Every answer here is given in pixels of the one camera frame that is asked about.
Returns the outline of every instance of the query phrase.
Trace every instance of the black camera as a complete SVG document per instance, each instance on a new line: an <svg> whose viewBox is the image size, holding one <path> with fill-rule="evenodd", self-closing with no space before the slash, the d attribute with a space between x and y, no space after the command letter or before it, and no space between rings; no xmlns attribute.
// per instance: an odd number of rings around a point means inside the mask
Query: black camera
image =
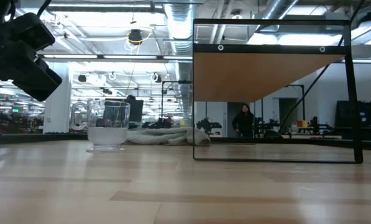
<svg viewBox="0 0 371 224"><path fill-rule="evenodd" d="M36 52L55 39L36 14L27 13L6 22L9 11L15 13L13 4L13 0L0 0L0 80L13 80L31 97L44 101L62 79Z"/></svg>

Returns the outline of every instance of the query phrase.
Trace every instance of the table surface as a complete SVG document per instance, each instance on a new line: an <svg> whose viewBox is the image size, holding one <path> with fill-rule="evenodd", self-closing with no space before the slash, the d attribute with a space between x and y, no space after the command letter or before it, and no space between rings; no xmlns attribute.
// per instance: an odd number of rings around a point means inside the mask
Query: table surface
<svg viewBox="0 0 371 224"><path fill-rule="evenodd" d="M190 146L88 141L0 146L0 224L371 223L371 151L362 165L196 162ZM212 145L204 156L352 159L311 145Z"/></svg>

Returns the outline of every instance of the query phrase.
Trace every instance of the doorway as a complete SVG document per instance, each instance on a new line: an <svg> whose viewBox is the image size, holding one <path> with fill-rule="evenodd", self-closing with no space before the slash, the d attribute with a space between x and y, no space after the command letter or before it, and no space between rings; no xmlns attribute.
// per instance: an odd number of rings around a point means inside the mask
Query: doorway
<svg viewBox="0 0 371 224"><path fill-rule="evenodd" d="M234 128L232 127L232 120L235 119L236 115L239 114L240 109L242 108L244 103L232 103L228 102L227 107L227 133L229 138L238 138L239 135L236 133Z"/></svg>
<svg viewBox="0 0 371 224"><path fill-rule="evenodd" d="M297 103L296 98L280 98L279 99L279 122L282 123L285 121L286 115L290 112L292 107ZM283 129L279 134L286 134L288 132L288 127L292 123L297 123L297 110L293 110L289 115L286 122L283 124Z"/></svg>

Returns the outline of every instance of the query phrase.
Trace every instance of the white wall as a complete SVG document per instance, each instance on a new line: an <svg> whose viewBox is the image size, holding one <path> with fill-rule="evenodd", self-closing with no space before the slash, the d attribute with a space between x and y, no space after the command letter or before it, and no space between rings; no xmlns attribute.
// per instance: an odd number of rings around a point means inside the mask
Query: white wall
<svg viewBox="0 0 371 224"><path fill-rule="evenodd" d="M43 133L69 132L72 73L68 63L50 63L50 68L61 78L61 85L46 99Z"/></svg>
<svg viewBox="0 0 371 224"><path fill-rule="evenodd" d="M355 64L354 73L358 100L371 101L371 64ZM311 97L318 99L319 122L334 126L337 101L348 100L345 65L332 64L317 82L317 88Z"/></svg>
<svg viewBox="0 0 371 224"><path fill-rule="evenodd" d="M299 98L301 97L301 88L285 87L263 98L264 121L275 118L279 120L279 98ZM255 115L261 117L261 100L255 102Z"/></svg>

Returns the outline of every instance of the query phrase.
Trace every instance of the metal rack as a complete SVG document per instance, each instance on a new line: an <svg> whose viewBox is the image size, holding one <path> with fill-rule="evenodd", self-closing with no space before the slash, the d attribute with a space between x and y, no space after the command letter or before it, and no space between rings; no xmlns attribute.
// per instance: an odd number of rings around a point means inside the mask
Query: metal rack
<svg viewBox="0 0 371 224"><path fill-rule="evenodd" d="M219 24L219 25L321 25L321 26L342 26L342 36L344 38L344 46L287 46L287 45L234 45L234 44L199 44L195 42L193 37L193 106L192 106L192 121L193 121L193 159L197 161L230 161L230 162L308 162L308 163L329 163L329 164L361 164L363 163L362 141L360 133L360 123L358 120L359 112L357 108L357 90L355 85L354 66L352 62L351 49L351 29L350 22L344 20L244 20L244 19L195 19L193 27L197 24ZM217 158L217 157L196 157L195 156L195 54L197 53L239 53L239 54L308 54L308 55L345 55L346 77L348 97L350 107L352 108L352 147L354 152L353 161L314 161L314 160L285 160L285 159L241 159L241 158ZM331 145L327 140L317 141L316 139L302 139L297 141L292 139L281 139L278 141L270 141L269 139L237 139L223 138L220 143L272 143L272 144L320 144Z"/></svg>

